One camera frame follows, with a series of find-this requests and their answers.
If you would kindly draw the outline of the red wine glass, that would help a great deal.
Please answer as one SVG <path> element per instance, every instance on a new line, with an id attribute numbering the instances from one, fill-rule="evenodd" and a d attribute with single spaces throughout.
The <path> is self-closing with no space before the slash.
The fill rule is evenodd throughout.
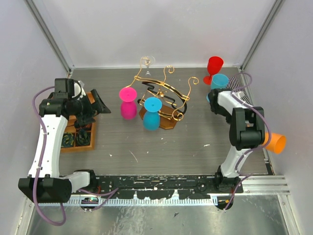
<path id="1" fill-rule="evenodd" d="M 208 76 L 205 76 L 203 78 L 203 82 L 206 85 L 211 85 L 212 82 L 212 77 L 215 74 L 218 74 L 219 71 L 221 70 L 222 66 L 224 64 L 224 61 L 221 57 L 219 56 L 212 56 L 208 59 L 208 64 L 207 64 L 207 72 L 208 72 Z"/>

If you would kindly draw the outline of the light blue wine glass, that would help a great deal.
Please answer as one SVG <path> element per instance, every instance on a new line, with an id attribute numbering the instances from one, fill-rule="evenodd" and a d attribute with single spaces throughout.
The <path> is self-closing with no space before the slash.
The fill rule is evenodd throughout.
<path id="1" fill-rule="evenodd" d="M 229 83 L 229 78 L 224 74 L 218 73 L 213 76 L 204 77 L 203 82 L 206 85 L 210 85 L 211 86 L 210 91 L 212 91 L 213 89 L 226 88 Z"/>

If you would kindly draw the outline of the orange wine glass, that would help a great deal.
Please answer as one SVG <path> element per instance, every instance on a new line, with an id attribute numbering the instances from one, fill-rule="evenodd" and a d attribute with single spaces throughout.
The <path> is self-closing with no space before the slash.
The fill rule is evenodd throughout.
<path id="1" fill-rule="evenodd" d="M 271 140 L 265 149 L 275 154 L 280 154 L 285 149 L 287 138 L 284 135 L 271 133 Z"/>

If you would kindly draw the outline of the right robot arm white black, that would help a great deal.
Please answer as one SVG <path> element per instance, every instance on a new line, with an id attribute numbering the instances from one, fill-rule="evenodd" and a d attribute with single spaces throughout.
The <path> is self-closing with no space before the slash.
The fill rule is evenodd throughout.
<path id="1" fill-rule="evenodd" d="M 240 171 L 251 152 L 265 140 L 264 109 L 254 107 L 230 89 L 212 89 L 207 95 L 211 111 L 225 117 L 229 127 L 230 150 L 214 176 L 218 192 L 233 189 L 240 181 Z"/>

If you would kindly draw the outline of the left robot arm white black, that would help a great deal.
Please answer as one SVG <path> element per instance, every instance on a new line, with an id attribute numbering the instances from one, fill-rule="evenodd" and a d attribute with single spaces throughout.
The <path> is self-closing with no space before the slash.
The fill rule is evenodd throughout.
<path id="1" fill-rule="evenodd" d="M 40 134 L 31 169 L 28 176 L 20 178 L 19 190 L 34 204 L 66 203 L 71 194 L 83 190 L 87 194 L 96 192 L 98 181 L 94 170 L 76 170 L 62 177 L 59 172 L 59 158 L 62 138 L 70 116 L 76 116 L 80 125 L 95 122 L 98 114 L 110 113 L 97 90 L 91 90 L 94 102 L 80 88 L 55 90 L 35 108 L 40 122 Z"/>

